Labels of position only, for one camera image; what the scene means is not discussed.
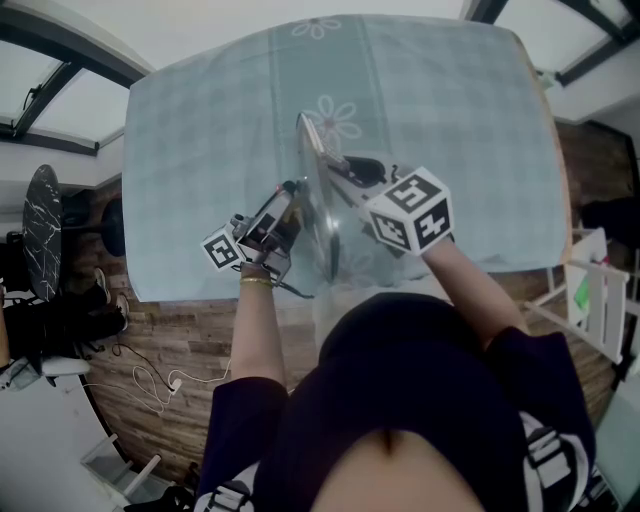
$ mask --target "black t-shirt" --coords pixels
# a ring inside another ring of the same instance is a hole
[[[442,301],[370,299],[338,323],[291,396],[257,377],[216,388],[198,495],[260,462],[255,509],[308,511],[349,447],[397,429],[431,443],[488,511],[567,510],[595,439],[563,335],[509,328],[486,353],[477,347]]]

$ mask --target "light blue tablecloth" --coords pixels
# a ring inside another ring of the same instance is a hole
[[[140,300],[235,297],[200,241],[251,215],[298,174],[305,111],[337,149],[425,166],[451,189],[455,239],[491,271],[548,267],[567,238],[554,128],[513,34],[395,16],[303,20],[153,73],[131,89],[123,201],[129,276]],[[425,274],[361,234],[338,203],[339,279],[390,285]],[[287,281],[322,280],[300,240]]]

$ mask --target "floor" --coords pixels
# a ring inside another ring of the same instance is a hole
[[[566,160],[574,223],[579,218],[581,204],[631,195],[631,167],[622,139],[591,126],[559,124],[558,131]],[[119,182],[91,193],[93,220],[99,220],[109,199],[120,194]],[[627,266],[630,261],[626,250],[618,246],[612,247],[612,260],[617,266]],[[223,376],[229,361],[235,300],[140,303],[131,289],[126,259],[110,256],[97,235],[83,235],[73,261],[77,274],[74,286],[87,285],[95,266],[100,266],[107,275],[113,302],[118,293],[124,293],[129,299],[130,325],[118,341],[152,361],[163,376],[173,368],[205,380]],[[555,274],[557,279],[562,278],[561,269],[556,269]],[[547,291],[544,270],[501,274],[496,278],[519,304]],[[556,309],[563,307],[566,305],[562,302],[554,304]],[[288,381],[295,386],[316,364],[311,312],[308,305],[292,304],[280,309],[278,316]],[[553,330],[539,318],[529,317],[529,323],[534,333]],[[93,356],[87,380],[124,387],[145,400],[148,397],[135,386],[131,375],[135,365],[148,365],[126,348],[120,357],[114,355],[113,341],[107,340],[106,350]],[[603,356],[581,341],[569,339],[569,346],[590,417],[597,424],[611,395],[613,370]],[[138,375],[140,382],[151,389],[149,377],[142,372]],[[144,408],[120,390],[90,389],[127,455],[144,465],[159,454],[162,462],[156,472],[181,482],[189,465],[200,464],[202,460],[214,387],[215,384],[184,379],[180,392],[162,415]],[[158,392],[166,399],[165,388],[159,385]],[[145,401],[151,407],[158,407],[152,400]]]

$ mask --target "power cord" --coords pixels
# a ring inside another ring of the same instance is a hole
[[[144,402],[143,400],[141,400],[140,398],[138,398],[137,396],[135,396],[133,393],[129,392],[128,390],[126,390],[123,387],[120,386],[112,386],[111,384],[83,384],[82,386],[78,386],[76,388],[72,388],[72,389],[68,389],[65,390],[66,393],[71,393],[71,391],[75,391],[76,389],[81,389],[81,388],[86,388],[86,387],[103,387],[103,388],[111,388],[111,389],[119,389],[120,391],[124,391],[127,395],[129,395],[131,398],[133,398],[134,400],[136,400],[137,402],[139,402],[140,404],[142,404],[144,407],[146,407],[147,409],[149,409],[150,411],[155,412],[156,414],[162,414],[165,411],[165,405],[169,405],[171,403],[171,398],[173,397],[173,395],[175,395],[178,390],[180,389],[180,387],[182,386],[182,380],[181,379],[175,379],[173,382],[171,381],[171,376],[174,373],[179,373],[181,375],[184,375],[185,377],[187,377],[188,379],[191,380],[195,380],[197,382],[203,382],[205,384],[209,383],[209,382],[220,382],[222,380],[225,380],[227,378],[227,375],[229,374],[229,367],[231,366],[231,359],[229,359],[229,362],[227,363],[227,368],[224,371],[224,375],[220,378],[217,379],[198,379],[196,377],[192,377],[191,375],[183,372],[182,370],[171,370],[169,372],[169,375],[167,376],[167,380],[165,381],[162,378],[162,375],[160,375],[160,372],[157,370],[157,368],[151,363],[151,361],[149,361],[146,357],[144,357],[142,354],[136,352],[134,349],[132,349],[129,345],[127,345],[126,343],[121,343],[121,342],[116,342],[112,347],[111,347],[111,353],[116,356],[116,357],[120,357],[122,355],[122,348],[121,347],[125,347],[126,349],[129,349],[131,352],[133,352],[135,355],[137,355],[138,357],[140,357],[141,359],[144,359],[147,364],[149,366],[151,366],[151,368],[153,369],[153,371],[158,375],[158,377],[160,377],[160,382],[162,382],[162,384],[167,388],[167,390],[169,391],[169,397],[167,399],[167,401],[165,402],[164,400],[160,399],[160,397],[158,396],[158,389],[156,387],[156,379],[154,378],[154,376],[151,374],[151,372],[149,370],[147,370],[146,368],[144,368],[143,366],[134,366],[132,371],[131,371],[131,375],[133,377],[133,382],[135,382],[136,386],[138,386],[144,393],[146,393],[147,395],[149,395],[151,398],[153,398],[156,402],[158,402],[158,404],[160,404],[160,409],[155,409],[153,407],[151,407],[149,404],[147,404],[146,402]],[[143,372],[145,372],[150,378],[151,378],[151,384],[153,386],[153,392],[149,392],[146,389],[144,389],[140,383],[138,382],[138,379],[136,377],[136,370],[141,370]]]

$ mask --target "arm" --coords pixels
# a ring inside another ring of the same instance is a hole
[[[507,327],[517,327],[528,333],[524,317],[513,300],[449,238],[434,245],[422,259],[476,332],[484,350]]]
[[[10,362],[9,356],[9,336],[7,336],[7,326],[4,323],[4,288],[0,284],[0,368],[4,368]]]
[[[242,277],[268,279],[264,270],[244,266]],[[231,344],[231,379],[266,377],[285,383],[280,332],[271,288],[261,283],[240,286]]]

